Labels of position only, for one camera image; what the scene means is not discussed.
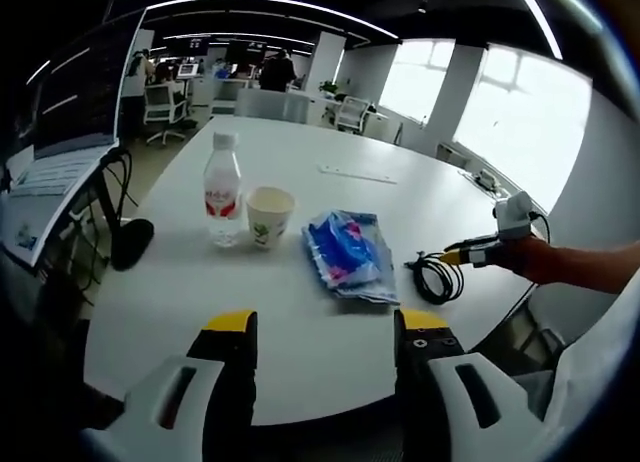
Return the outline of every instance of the paper cup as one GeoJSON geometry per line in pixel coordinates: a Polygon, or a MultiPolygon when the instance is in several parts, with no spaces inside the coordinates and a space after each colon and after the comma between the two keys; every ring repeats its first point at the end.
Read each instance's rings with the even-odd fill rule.
{"type": "Polygon", "coordinates": [[[249,231],[258,247],[271,249],[278,244],[294,206],[293,196],[275,187],[258,187],[249,194],[249,231]]]}

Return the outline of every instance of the water bottle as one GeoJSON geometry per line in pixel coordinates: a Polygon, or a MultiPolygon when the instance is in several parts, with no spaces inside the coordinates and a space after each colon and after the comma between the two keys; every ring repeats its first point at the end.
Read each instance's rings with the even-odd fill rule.
{"type": "Polygon", "coordinates": [[[213,153],[204,170],[204,200],[213,242],[231,247],[240,231],[242,194],[235,147],[238,134],[213,134],[213,153]]]}

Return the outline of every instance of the bottle label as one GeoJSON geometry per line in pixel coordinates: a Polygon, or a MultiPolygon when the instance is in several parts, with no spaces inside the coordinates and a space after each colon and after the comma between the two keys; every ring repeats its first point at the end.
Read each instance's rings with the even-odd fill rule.
{"type": "Polygon", "coordinates": [[[204,197],[207,215],[235,219],[240,214],[239,199],[238,192],[234,190],[207,190],[204,197]]]}

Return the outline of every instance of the bottle cap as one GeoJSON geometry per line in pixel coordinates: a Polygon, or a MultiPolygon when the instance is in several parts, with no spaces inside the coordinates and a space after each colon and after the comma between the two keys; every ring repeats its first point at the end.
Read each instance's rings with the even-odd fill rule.
{"type": "Polygon", "coordinates": [[[238,134],[236,133],[213,133],[213,148],[216,150],[233,149],[238,143],[238,134]]]}

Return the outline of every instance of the round table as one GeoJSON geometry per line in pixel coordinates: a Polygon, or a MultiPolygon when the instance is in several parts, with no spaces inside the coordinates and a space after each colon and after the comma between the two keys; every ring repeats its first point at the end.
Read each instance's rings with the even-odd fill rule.
{"type": "Polygon", "coordinates": [[[377,214],[403,306],[438,313],[471,349],[528,282],[496,267],[465,267],[462,296],[431,306],[417,295],[403,263],[419,250],[439,251],[494,232],[492,207],[458,169],[409,150],[317,127],[216,117],[141,203],[137,216],[155,225],[141,260],[129,271],[105,274],[87,340],[85,381],[122,400],[168,356],[186,354],[209,319],[251,308],[258,312],[254,425],[319,419],[379,401],[394,392],[394,309],[333,297],[318,282],[300,228],[331,209],[377,214]],[[240,244],[222,251],[210,243],[202,174],[215,130],[239,134],[245,190],[277,186],[295,196],[277,249],[240,244]],[[323,173],[319,166],[357,177],[323,173]]]}

